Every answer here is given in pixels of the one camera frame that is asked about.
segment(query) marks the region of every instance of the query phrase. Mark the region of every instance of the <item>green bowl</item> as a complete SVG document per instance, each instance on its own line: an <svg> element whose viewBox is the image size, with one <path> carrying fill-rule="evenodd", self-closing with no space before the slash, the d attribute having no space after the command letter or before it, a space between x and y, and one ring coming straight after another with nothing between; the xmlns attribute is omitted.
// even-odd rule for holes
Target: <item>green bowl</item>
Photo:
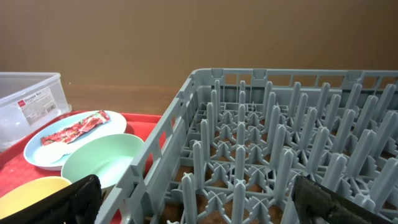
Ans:
<svg viewBox="0 0 398 224"><path fill-rule="evenodd" d="M74 183L95 174L101 188L108 191L124 174L144 141L132 134L112 134L95 139L77 149L62 167L62 177Z"/></svg>

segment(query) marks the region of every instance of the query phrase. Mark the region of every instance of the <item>gray plastic crate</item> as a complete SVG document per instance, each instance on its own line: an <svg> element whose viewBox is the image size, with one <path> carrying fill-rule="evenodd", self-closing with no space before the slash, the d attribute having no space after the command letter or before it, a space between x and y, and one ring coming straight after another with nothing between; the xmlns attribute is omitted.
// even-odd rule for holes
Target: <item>gray plastic crate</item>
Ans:
<svg viewBox="0 0 398 224"><path fill-rule="evenodd" d="M273 85L275 75L288 85ZM313 86L294 82L302 77ZM118 208L123 223L159 223L170 204L183 205L174 223L204 222L214 211L225 223L272 223L276 207L282 223L298 223L288 197L297 175L398 223L397 78L398 71L374 70L195 70L96 223L109 223ZM180 168L188 171L181 181Z"/></svg>

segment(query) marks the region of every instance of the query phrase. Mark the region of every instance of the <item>cardboard backdrop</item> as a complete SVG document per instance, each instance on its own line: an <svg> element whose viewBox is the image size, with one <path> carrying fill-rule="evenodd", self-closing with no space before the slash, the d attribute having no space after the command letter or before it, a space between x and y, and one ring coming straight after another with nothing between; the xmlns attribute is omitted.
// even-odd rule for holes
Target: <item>cardboard backdrop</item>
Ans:
<svg viewBox="0 0 398 224"><path fill-rule="evenodd" d="M398 69L398 1L1 0L0 70L181 86L203 67Z"/></svg>

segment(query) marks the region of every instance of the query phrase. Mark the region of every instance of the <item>light blue plate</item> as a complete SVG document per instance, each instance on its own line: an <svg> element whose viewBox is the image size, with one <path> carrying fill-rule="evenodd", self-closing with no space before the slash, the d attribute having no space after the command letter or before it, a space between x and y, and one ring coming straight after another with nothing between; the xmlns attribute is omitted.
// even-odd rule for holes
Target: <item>light blue plate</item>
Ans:
<svg viewBox="0 0 398 224"><path fill-rule="evenodd" d="M53 123L50 126L46 127L45 129L41 130L25 146L24 149L25 160L28 163L45 170L61 170L62 166L64 165L65 161L68 159L70 155L63 156L60 160L51 164L43 163L43 159L40 159L40 156L42 155L42 153L40 153L40 150L43 148L40 138L56 133L57 131L60 131L64 128L67 128L83 120L84 118L87 118L88 116L95 114L96 112L98 111L90 111L90 112L76 114L67 117L65 119L62 119L60 121L57 121L56 123ZM105 124L98 126L97 128L92 129L88 133L80 136L77 140L71 142L69 146L72 149L77 150L78 148L82 147L84 144L103 136L107 136L110 134L124 133L127 126L127 122L124 116L113 111L105 111L105 112L109 115L111 120Z"/></svg>

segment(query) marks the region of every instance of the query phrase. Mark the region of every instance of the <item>candy wrapper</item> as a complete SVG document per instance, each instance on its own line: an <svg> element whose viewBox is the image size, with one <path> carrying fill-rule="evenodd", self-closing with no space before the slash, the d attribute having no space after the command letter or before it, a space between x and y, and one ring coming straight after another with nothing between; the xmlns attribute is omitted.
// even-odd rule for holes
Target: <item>candy wrapper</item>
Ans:
<svg viewBox="0 0 398 224"><path fill-rule="evenodd" d="M68 144L76 140L81 135L91 131L93 128L108 122L110 119L111 118L109 118L105 111L101 110L57 133L42 137L40 140L44 146L53 142L64 142Z"/></svg>

